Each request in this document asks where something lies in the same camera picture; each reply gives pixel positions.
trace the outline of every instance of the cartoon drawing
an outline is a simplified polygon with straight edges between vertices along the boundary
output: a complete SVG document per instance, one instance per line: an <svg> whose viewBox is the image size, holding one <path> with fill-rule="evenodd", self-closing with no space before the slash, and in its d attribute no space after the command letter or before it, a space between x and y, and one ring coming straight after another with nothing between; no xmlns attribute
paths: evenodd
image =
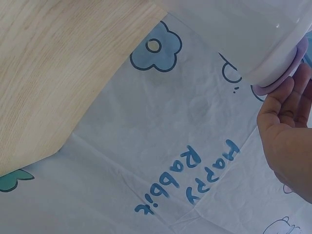
<svg viewBox="0 0 312 234"><path fill-rule="evenodd" d="M293 193L292 189L291 189L290 187L288 187L287 185L284 185L284 186L283 186L283 191L284 191L284 193L286 193L286 194L291 194L291 193Z"/></svg>
<svg viewBox="0 0 312 234"><path fill-rule="evenodd" d="M301 229L295 225L290 225L289 217L284 217L268 226L263 234L302 234Z"/></svg>
<svg viewBox="0 0 312 234"><path fill-rule="evenodd" d="M251 87L252 93L253 93L253 95L256 97L256 99L258 99L258 100L261 101L261 102L264 102L264 100L265 100L265 98L266 98L266 95L265 95L265 96L258 96L257 94L255 94L253 86L251 85L250 87Z"/></svg>
<svg viewBox="0 0 312 234"><path fill-rule="evenodd" d="M237 72L236 67L234 67L222 54L220 54L220 56L225 61L225 64L222 67L223 78L231 84L240 83L242 81L242 77ZM257 94L255 94L254 88L252 85L250 86L250 88L251 88L251 91L252 91L253 95L255 96L255 98L261 102L264 102L265 96L260 97ZM236 94L236 90L238 90L238 89L239 89L239 87L235 87L233 93Z"/></svg>
<svg viewBox="0 0 312 234"><path fill-rule="evenodd" d="M227 61L227 59L222 54L220 54L220 56L225 61L225 64L222 67L223 78L227 82L232 84L240 83L242 81L242 77L237 72L236 67L234 67L229 61Z"/></svg>
<svg viewBox="0 0 312 234"><path fill-rule="evenodd" d="M181 49L181 38L161 21L130 54L130 62L141 71L154 67L160 72L169 72L176 66Z"/></svg>
<svg viewBox="0 0 312 234"><path fill-rule="evenodd" d="M0 192L8 193L15 190L18 186L18 180L32 179L34 179L34 177L24 170L11 172L7 175L0 177Z"/></svg>

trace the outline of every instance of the purple silicone base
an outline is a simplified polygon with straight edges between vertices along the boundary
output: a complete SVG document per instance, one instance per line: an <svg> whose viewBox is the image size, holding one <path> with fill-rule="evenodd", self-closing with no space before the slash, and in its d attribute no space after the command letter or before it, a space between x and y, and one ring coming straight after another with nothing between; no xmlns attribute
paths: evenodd
<svg viewBox="0 0 312 234"><path fill-rule="evenodd" d="M267 87L263 88L260 87L259 85L254 85L253 86L254 93L257 94L258 96L264 96L273 92L276 88L278 88L284 82L284 80L286 80L286 78L292 73L292 71L297 66L299 66L302 58L304 57L305 53L308 50L308 46L309 46L308 38L304 36L304 38L297 45L297 54L294 57L294 60L290 65L290 67L288 68L288 70L277 81L275 81L273 84L270 84Z"/></svg>

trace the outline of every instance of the blue lettering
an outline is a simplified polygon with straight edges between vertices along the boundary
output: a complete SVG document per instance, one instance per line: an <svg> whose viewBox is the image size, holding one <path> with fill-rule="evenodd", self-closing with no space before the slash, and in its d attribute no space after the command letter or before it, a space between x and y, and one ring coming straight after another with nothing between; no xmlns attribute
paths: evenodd
<svg viewBox="0 0 312 234"><path fill-rule="evenodd" d="M172 167L170 167L170 171L173 171L173 172L182 172L183 171L183 164L180 160L176 160L174 161L174 164Z"/></svg>
<svg viewBox="0 0 312 234"><path fill-rule="evenodd" d="M186 165L188 168L194 168L201 163L201 159L191 146L188 145L187 148L189 151L182 153L180 157L186 157Z"/></svg>
<svg viewBox="0 0 312 234"><path fill-rule="evenodd" d="M151 185L150 193L153 196L160 196L164 194L165 197L169 197L169 194L159 184L154 183Z"/></svg>
<svg viewBox="0 0 312 234"><path fill-rule="evenodd" d="M213 167L222 170L225 168L225 161L221 158L218 158L215 164L213 164Z"/></svg>
<svg viewBox="0 0 312 234"><path fill-rule="evenodd" d="M215 183L216 181L219 180L219 177L213 179L213 176L215 175L212 170L210 170L208 167L205 167L205 171L208 173L207 175L207 180L209 183Z"/></svg>
<svg viewBox="0 0 312 234"><path fill-rule="evenodd" d="M168 172L164 172L163 174L161 174L160 178L159 178L159 182L162 185L169 185L169 184L173 184L176 188L180 188L180 185L178 184L178 182L168 173Z"/></svg>
<svg viewBox="0 0 312 234"><path fill-rule="evenodd" d="M135 212L139 212L140 210L144 211L144 214L147 215L148 213L154 215L154 212L151 210L151 207L149 205L138 205L135 207Z"/></svg>
<svg viewBox="0 0 312 234"><path fill-rule="evenodd" d="M228 161L233 161L234 153L239 153L239 148L237 145L234 144L231 140L226 140L225 143L231 148L229 153L223 153L222 155L228 160Z"/></svg>
<svg viewBox="0 0 312 234"><path fill-rule="evenodd" d="M195 204L195 201L194 200L200 200L200 198L198 196L193 196L192 195L192 188L191 187L188 187L186 189L186 197L188 199L188 201L194 205Z"/></svg>
<svg viewBox="0 0 312 234"><path fill-rule="evenodd" d="M210 190L210 188L207 188L207 189L204 189L204 190L203 190L203 187L205 187L206 184L205 184L203 181L201 181L200 179L195 178L195 181L196 181L196 183L198 184L198 186L197 186L197 191L198 191L199 193L204 194L204 193L206 193L206 192L208 192L208 191Z"/></svg>

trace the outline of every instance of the wood grain surface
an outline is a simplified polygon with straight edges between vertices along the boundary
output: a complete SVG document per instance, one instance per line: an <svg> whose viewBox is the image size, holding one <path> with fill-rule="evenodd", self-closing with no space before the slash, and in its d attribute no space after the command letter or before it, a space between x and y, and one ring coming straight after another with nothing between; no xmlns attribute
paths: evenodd
<svg viewBox="0 0 312 234"><path fill-rule="evenodd" d="M1 0L0 175L59 150L165 15L147 0Z"/></svg>

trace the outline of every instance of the wrinkled plastic sheet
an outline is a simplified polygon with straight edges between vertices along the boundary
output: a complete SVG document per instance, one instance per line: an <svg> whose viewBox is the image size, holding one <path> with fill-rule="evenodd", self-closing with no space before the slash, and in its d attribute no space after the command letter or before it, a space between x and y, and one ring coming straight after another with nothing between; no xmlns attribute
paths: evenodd
<svg viewBox="0 0 312 234"><path fill-rule="evenodd" d="M58 153L0 179L1 233L310 233L266 164L263 98L167 16Z"/></svg>

